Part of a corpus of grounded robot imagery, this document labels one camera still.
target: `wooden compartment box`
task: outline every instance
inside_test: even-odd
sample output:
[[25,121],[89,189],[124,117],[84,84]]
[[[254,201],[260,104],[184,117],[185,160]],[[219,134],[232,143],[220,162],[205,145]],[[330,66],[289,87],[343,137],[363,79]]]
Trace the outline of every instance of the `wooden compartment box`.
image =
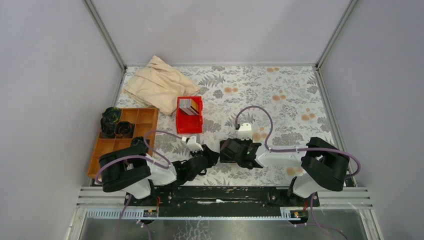
[[[131,141],[135,137],[143,137],[145,133],[150,130],[156,130],[158,124],[158,109],[157,108],[122,108],[119,121],[127,121],[135,124],[134,133],[132,138],[101,138],[100,132],[97,135],[94,150],[91,156],[91,161],[88,166],[87,176],[95,178],[96,173],[100,169],[99,158],[104,154],[110,152],[129,148]],[[154,147],[155,134],[147,136],[150,146]]]

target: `towel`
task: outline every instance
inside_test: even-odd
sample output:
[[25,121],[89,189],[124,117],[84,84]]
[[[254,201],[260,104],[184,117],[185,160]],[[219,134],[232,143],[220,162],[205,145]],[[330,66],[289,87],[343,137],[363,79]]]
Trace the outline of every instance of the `towel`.
[[165,115],[177,108],[177,97],[195,96],[199,87],[181,72],[153,56],[123,88],[137,103],[153,105]]

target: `white wall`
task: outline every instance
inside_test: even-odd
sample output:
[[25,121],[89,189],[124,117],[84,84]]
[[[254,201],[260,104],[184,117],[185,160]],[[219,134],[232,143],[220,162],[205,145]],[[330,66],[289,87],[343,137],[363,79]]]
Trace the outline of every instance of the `white wall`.
[[0,239],[63,239],[120,70],[82,0],[0,0]]
[[423,239],[424,1],[359,1],[323,66],[386,240]]
[[349,0],[94,0],[127,65],[315,63]]

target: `floral tablecloth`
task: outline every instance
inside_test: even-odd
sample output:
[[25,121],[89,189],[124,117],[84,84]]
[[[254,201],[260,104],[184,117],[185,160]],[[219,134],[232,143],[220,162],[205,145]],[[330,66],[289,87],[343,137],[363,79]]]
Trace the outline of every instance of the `floral tablecloth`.
[[[124,76],[127,84],[140,67],[129,67]],[[270,113],[274,131],[271,146],[305,144],[310,137],[320,137],[333,143],[317,81],[311,66],[178,66],[201,89],[203,101],[202,144],[219,152],[220,141],[236,136],[234,119],[244,107],[258,105]],[[121,93],[119,108],[143,108],[127,94]],[[176,132],[175,112],[159,113],[157,129]],[[270,130],[268,117],[259,109],[244,112],[240,123],[250,122],[253,141],[263,143]],[[156,134],[155,149],[171,161],[189,158],[189,149],[171,136]],[[265,167],[252,170],[236,163],[218,163],[197,176],[187,186],[288,186],[294,176],[303,174],[301,167]]]

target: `red box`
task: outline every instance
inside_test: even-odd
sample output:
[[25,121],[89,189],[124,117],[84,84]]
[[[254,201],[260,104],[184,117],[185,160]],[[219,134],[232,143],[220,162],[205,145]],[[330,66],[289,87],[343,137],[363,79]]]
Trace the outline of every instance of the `red box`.
[[[180,109],[180,99],[193,99],[199,105],[199,115],[187,115]],[[176,132],[179,134],[202,133],[202,97],[201,96],[179,96],[176,103]]]

